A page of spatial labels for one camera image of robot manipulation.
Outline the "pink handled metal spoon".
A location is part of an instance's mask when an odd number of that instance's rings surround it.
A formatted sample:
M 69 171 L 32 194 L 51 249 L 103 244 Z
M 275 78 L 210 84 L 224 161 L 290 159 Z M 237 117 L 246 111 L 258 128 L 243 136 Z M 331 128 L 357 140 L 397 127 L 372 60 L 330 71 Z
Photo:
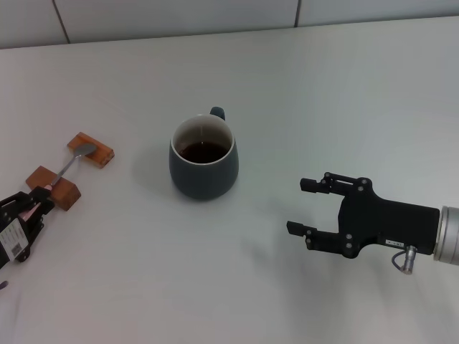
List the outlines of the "pink handled metal spoon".
M 94 143 L 83 143 L 76 147 L 73 151 L 73 157 L 72 159 L 67 163 L 67 165 L 54 177 L 54 179 L 47 184 L 44 189 L 48 190 L 49 192 L 52 191 L 53 187 L 56 186 L 56 184 L 59 182 L 59 180 L 64 176 L 64 174 L 67 172 L 67 170 L 70 168 L 70 166 L 79 158 L 82 158 L 84 156 L 90 155 L 91 153 L 94 153 L 97 149 L 97 146 Z M 20 213 L 20 217 L 24 221 L 29 220 L 29 218 L 36 212 L 38 207 L 40 206 L 40 203 L 37 203 L 34 205 L 34 207 L 27 211 Z

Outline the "dark grey ceramic mug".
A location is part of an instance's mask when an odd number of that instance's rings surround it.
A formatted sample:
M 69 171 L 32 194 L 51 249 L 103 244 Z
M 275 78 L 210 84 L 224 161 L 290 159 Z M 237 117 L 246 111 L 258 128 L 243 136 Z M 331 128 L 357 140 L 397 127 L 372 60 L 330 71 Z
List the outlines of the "dark grey ceramic mug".
M 179 151 L 200 141 L 220 144 L 228 152 L 207 164 L 191 163 L 179 155 Z M 222 108 L 213 107 L 208 114 L 196 115 L 178 126 L 169 144 L 169 172 L 183 195 L 200 201 L 218 198 L 233 187 L 239 173 L 239 155 Z

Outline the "flat brown wooden block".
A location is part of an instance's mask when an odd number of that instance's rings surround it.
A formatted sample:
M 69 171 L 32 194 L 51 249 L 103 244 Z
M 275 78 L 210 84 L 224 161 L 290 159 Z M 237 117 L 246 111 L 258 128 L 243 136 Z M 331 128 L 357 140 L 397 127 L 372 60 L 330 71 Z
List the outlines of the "flat brown wooden block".
M 102 169 L 104 168 L 115 156 L 112 148 L 94 139 L 93 137 L 79 132 L 68 144 L 67 147 L 73 152 L 78 146 L 86 143 L 92 143 L 96 149 L 93 153 L 84 156 L 82 159 L 91 163 L 95 167 Z

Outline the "thick brown wooden block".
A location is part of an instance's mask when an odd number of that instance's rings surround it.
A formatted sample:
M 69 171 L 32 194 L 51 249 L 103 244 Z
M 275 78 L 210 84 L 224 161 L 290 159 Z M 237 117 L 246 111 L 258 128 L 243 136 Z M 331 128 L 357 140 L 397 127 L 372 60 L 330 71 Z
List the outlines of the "thick brown wooden block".
M 56 184 L 51 185 L 56 173 L 39 166 L 27 179 L 26 185 L 30 189 L 39 186 L 50 190 L 50 198 L 54 201 L 55 205 L 63 211 L 68 211 L 75 202 L 81 197 L 78 187 L 65 178 L 60 178 Z

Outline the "dark coffee liquid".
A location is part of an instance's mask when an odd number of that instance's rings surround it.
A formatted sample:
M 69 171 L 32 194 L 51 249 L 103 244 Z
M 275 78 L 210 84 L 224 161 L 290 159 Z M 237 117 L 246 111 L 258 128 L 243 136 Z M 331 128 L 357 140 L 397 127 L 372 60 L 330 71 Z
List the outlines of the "dark coffee liquid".
M 179 155 L 191 163 L 207 164 L 225 157 L 227 152 L 228 149 L 220 144 L 200 141 L 188 145 L 179 151 Z

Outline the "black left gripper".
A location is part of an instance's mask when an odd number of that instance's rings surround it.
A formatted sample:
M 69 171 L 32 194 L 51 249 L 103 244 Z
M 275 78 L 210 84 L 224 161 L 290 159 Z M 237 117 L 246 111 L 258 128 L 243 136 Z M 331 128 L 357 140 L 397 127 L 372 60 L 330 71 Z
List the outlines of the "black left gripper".
M 8 263 L 25 262 L 41 230 L 43 218 L 55 203 L 47 198 L 47 189 L 20 191 L 0 201 L 0 269 Z

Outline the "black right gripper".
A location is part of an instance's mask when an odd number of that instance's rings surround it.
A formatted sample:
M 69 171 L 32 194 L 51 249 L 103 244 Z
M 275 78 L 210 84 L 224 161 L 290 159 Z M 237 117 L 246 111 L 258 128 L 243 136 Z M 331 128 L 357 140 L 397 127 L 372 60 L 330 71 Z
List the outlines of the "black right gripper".
M 288 233 L 305 237 L 308 250 L 340 254 L 353 259 L 371 244 L 431 255 L 435 246 L 440 210 L 383 199 L 368 178 L 351 178 L 325 172 L 320 181 L 302 178 L 302 191 L 343 196 L 338 215 L 339 233 L 288 221 Z

